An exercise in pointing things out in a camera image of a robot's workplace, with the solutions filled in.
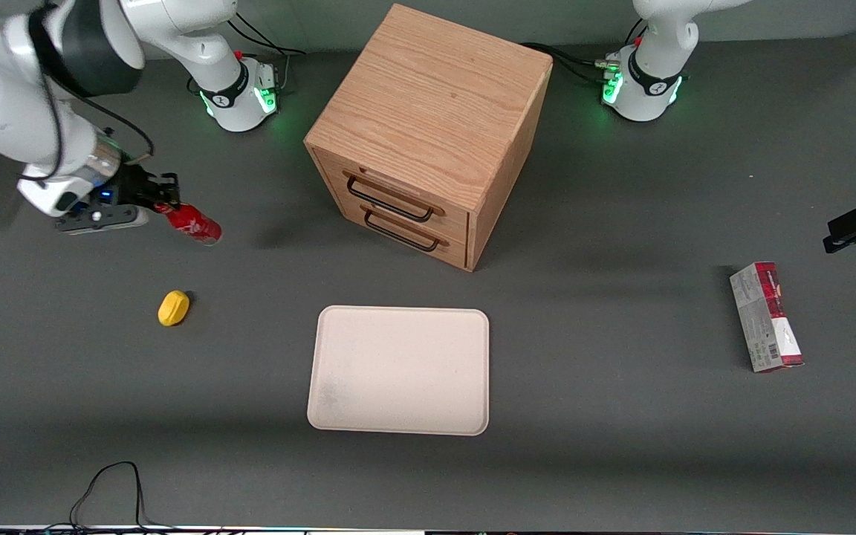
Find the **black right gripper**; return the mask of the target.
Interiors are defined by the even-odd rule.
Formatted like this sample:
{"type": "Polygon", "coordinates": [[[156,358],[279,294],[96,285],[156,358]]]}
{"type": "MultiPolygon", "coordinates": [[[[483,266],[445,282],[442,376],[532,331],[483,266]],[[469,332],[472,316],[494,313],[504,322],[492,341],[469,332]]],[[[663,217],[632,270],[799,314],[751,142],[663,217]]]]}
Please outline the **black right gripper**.
{"type": "Polygon", "coordinates": [[[133,204],[151,213],[173,213],[181,208],[178,190],[176,173],[153,174],[140,165],[123,165],[110,179],[110,206],[133,204]]]}

